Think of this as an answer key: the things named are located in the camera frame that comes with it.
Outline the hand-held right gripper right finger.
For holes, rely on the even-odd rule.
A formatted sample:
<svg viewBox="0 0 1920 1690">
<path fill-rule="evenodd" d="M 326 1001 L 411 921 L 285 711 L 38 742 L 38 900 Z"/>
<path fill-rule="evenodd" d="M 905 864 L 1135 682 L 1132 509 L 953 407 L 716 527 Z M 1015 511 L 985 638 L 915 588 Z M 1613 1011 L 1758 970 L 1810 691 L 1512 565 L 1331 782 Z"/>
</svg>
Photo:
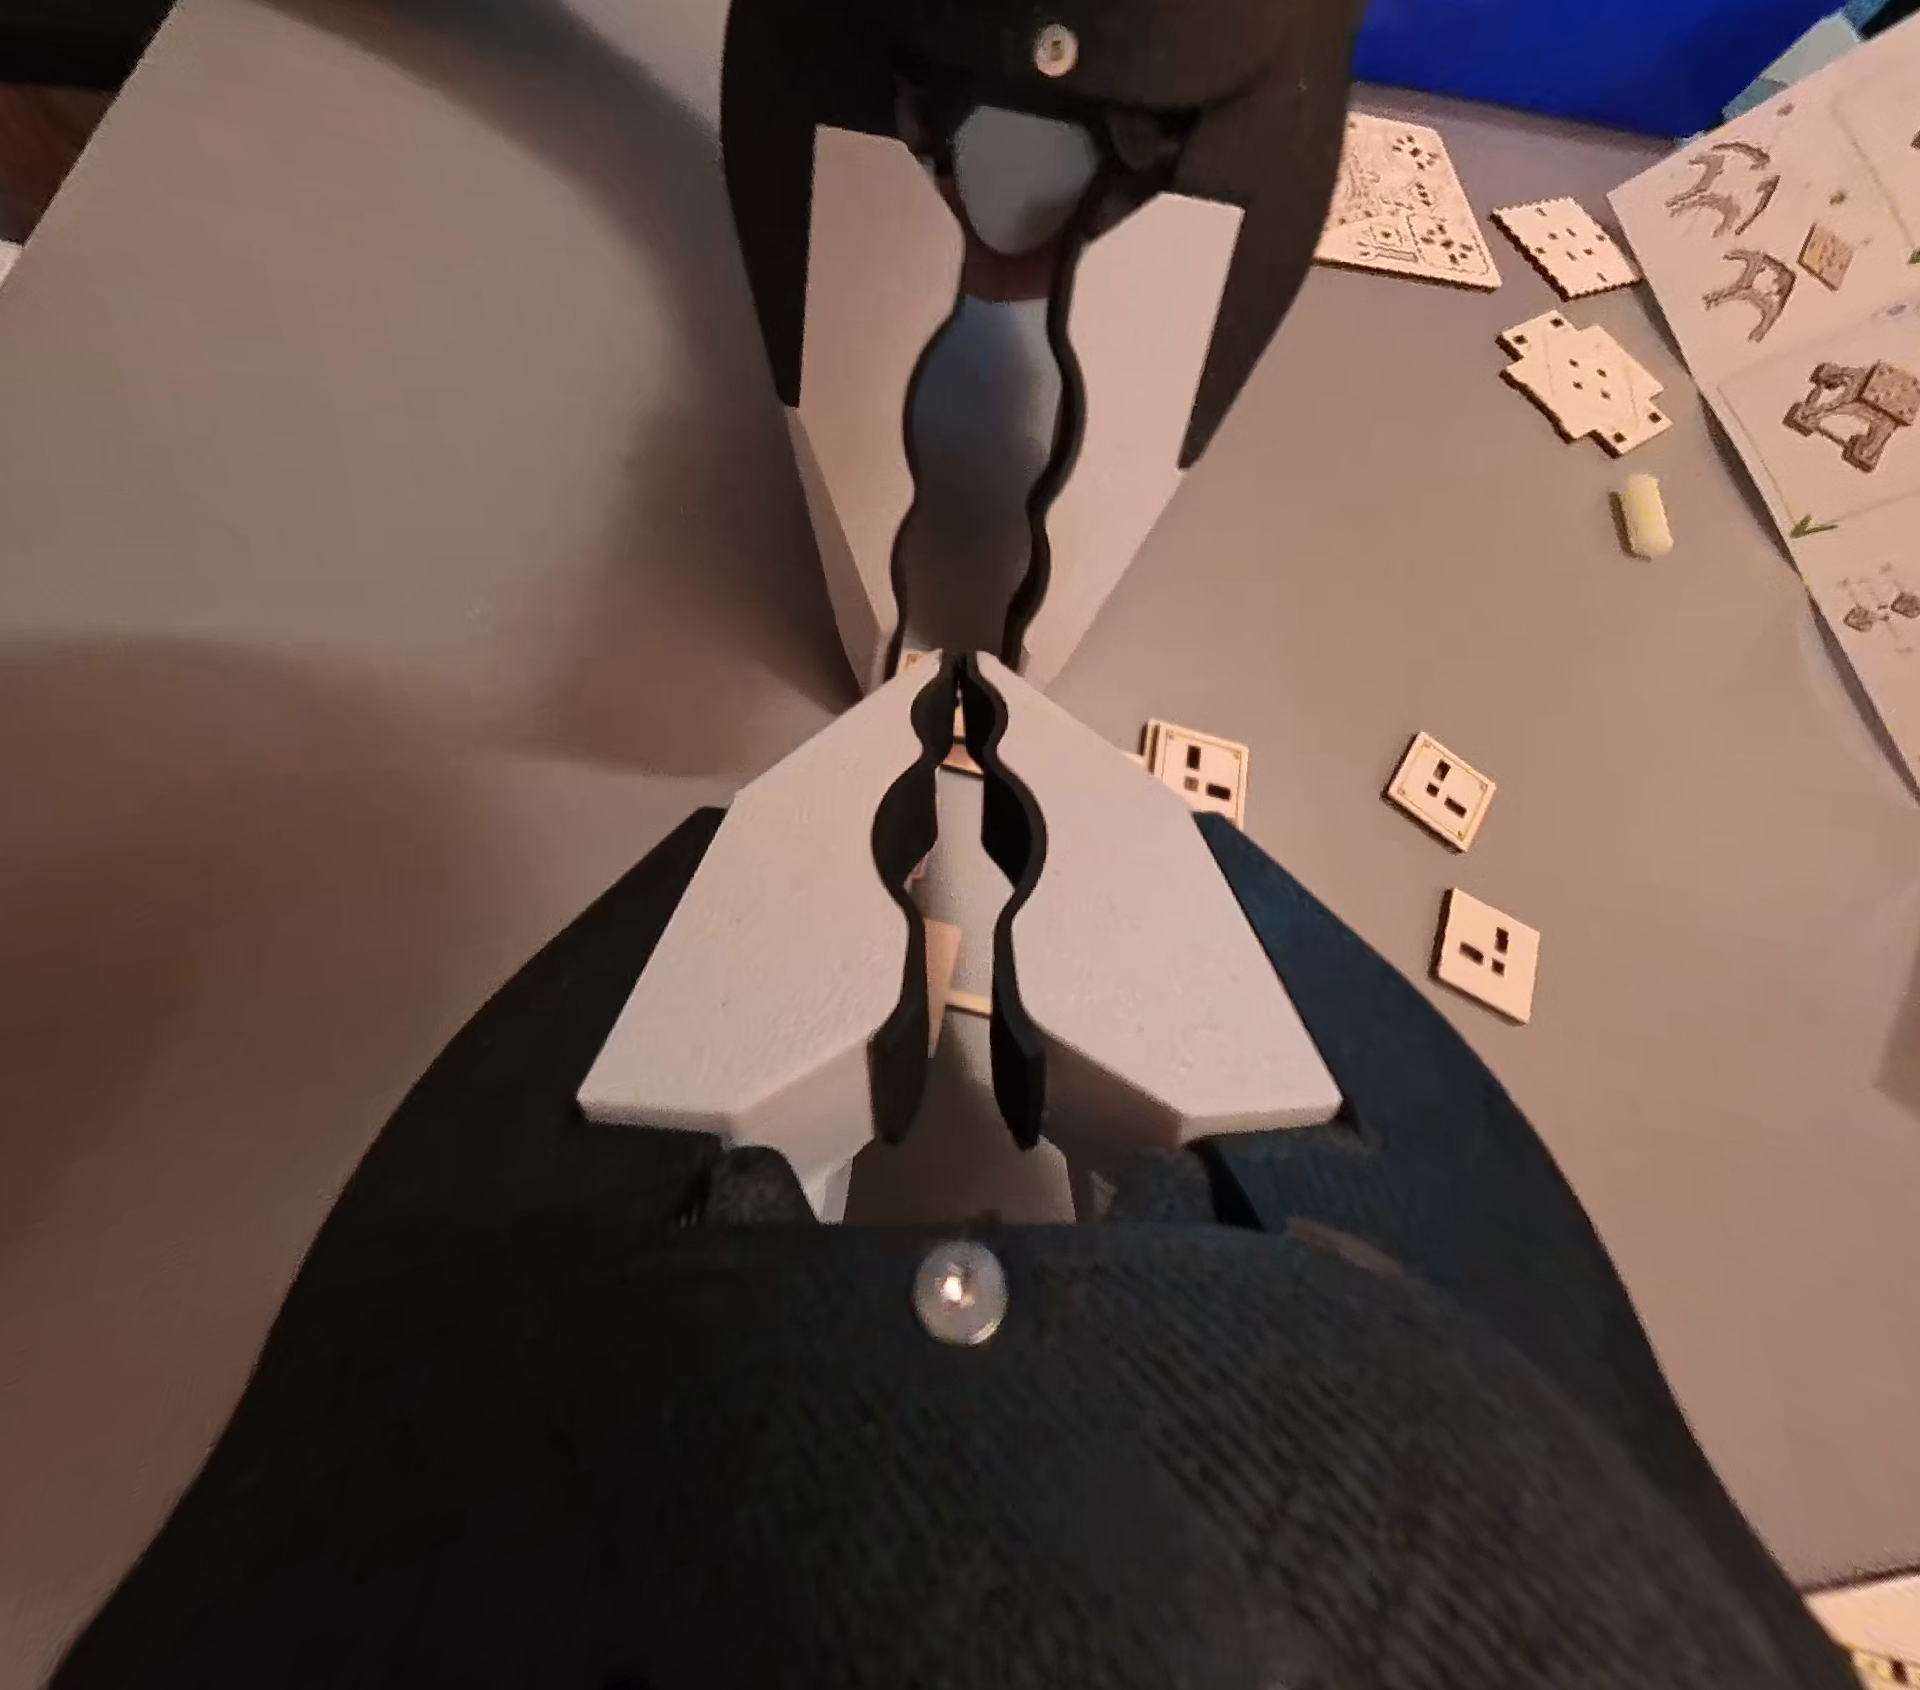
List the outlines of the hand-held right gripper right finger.
<svg viewBox="0 0 1920 1690">
<path fill-rule="evenodd" d="M 1338 1117 L 1202 820 L 988 653 L 961 660 L 988 942 L 996 1105 L 1017 1148 L 1187 1148 Z"/>
</svg>

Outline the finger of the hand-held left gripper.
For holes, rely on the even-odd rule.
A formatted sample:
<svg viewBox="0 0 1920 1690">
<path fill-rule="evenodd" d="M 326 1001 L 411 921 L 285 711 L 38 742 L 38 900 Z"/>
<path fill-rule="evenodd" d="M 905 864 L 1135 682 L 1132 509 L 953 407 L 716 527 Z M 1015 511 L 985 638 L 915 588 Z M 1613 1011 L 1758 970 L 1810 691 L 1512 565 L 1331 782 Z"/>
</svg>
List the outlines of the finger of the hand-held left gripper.
<svg viewBox="0 0 1920 1690">
<path fill-rule="evenodd" d="M 785 407 L 852 682 L 887 682 L 901 633 L 898 544 L 915 504 L 905 409 L 953 327 L 967 226 L 905 138 L 818 126 L 810 153 L 804 346 Z"/>
<path fill-rule="evenodd" d="M 1072 264 L 1075 449 L 1044 509 L 1048 574 L 1015 668 L 1056 682 L 1182 483 L 1241 206 L 1153 193 Z"/>
</svg>

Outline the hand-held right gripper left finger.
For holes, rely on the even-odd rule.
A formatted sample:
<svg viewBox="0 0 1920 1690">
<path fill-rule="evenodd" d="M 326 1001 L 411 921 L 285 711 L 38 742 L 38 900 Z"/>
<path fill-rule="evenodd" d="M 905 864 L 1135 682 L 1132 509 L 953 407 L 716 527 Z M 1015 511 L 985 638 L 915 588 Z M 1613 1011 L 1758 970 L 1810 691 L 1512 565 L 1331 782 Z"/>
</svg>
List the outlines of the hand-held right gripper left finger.
<svg viewBox="0 0 1920 1690">
<path fill-rule="evenodd" d="M 577 1105 L 724 1143 L 898 1143 L 933 1061 L 926 917 L 961 660 L 933 653 L 738 788 Z"/>
</svg>

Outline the wooden four-square frame piece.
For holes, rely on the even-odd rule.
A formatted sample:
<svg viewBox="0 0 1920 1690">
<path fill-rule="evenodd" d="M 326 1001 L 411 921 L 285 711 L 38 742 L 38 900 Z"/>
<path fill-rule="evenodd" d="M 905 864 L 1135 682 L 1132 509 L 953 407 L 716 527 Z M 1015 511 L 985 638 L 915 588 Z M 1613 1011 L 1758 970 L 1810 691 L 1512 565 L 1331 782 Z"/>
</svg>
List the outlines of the wooden four-square frame piece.
<svg viewBox="0 0 1920 1690">
<path fill-rule="evenodd" d="M 942 1007 L 953 1011 L 972 1011 L 972 1018 L 988 1018 L 988 992 L 985 988 L 961 988 L 961 958 L 967 958 L 967 930 L 954 921 L 926 917 L 926 942 L 933 942 L 933 970 L 937 970 L 937 988 L 942 988 Z"/>
</svg>

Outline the wooden sheet with arch parts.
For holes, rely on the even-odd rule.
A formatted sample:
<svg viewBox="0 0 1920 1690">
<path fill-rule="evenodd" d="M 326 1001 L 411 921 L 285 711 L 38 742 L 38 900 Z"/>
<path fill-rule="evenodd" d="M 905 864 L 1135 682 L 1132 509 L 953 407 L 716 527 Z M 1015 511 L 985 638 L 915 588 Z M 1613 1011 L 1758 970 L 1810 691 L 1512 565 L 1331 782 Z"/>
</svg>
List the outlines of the wooden sheet with arch parts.
<svg viewBox="0 0 1920 1690">
<path fill-rule="evenodd" d="M 1501 291 L 1503 271 L 1430 126 L 1348 113 L 1318 264 Z"/>
</svg>

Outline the toothed wooden square plate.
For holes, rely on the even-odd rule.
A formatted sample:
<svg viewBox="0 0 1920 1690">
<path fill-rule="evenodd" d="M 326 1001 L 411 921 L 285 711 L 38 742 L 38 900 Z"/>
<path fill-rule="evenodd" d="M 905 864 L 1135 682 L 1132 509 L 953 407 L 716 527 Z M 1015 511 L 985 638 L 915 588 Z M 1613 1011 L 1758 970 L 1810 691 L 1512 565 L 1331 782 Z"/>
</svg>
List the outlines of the toothed wooden square plate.
<svg viewBox="0 0 1920 1690">
<path fill-rule="evenodd" d="M 1571 193 L 1492 206 L 1487 219 L 1564 299 L 1589 299 L 1644 281 L 1621 239 Z"/>
</svg>

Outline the stepped wooden cross plate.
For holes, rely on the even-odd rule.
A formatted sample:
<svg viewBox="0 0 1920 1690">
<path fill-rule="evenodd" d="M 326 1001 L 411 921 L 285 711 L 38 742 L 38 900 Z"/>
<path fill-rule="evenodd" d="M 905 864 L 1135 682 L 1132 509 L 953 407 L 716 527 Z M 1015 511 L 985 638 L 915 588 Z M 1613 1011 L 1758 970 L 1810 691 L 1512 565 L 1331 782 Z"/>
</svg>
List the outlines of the stepped wooden cross plate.
<svg viewBox="0 0 1920 1690">
<path fill-rule="evenodd" d="M 1501 332 L 1503 379 L 1564 429 L 1629 456 L 1670 429 L 1664 383 L 1607 327 L 1582 327 L 1564 310 L 1533 314 Z"/>
</svg>

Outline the paper instruction sheet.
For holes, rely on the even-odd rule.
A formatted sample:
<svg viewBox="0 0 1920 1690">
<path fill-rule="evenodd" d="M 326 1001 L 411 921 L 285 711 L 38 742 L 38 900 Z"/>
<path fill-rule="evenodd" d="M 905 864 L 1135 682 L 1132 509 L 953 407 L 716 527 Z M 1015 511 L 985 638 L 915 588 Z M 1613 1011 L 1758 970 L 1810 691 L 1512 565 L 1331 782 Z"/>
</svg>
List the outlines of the paper instruction sheet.
<svg viewBox="0 0 1920 1690">
<path fill-rule="evenodd" d="M 1703 407 L 1920 763 L 1920 23 L 1608 193 Z"/>
</svg>

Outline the wooden sheet with square hole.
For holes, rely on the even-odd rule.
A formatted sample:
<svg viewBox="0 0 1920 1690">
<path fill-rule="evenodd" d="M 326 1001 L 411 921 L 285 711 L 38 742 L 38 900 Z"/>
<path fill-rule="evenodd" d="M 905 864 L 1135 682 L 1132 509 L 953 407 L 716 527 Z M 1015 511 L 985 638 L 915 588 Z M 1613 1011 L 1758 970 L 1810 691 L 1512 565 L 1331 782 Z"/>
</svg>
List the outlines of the wooden sheet with square hole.
<svg viewBox="0 0 1920 1690">
<path fill-rule="evenodd" d="M 1920 1575 L 1830 1585 L 1802 1591 L 1819 1628 L 1846 1649 L 1869 1690 L 1920 1685 Z"/>
</svg>

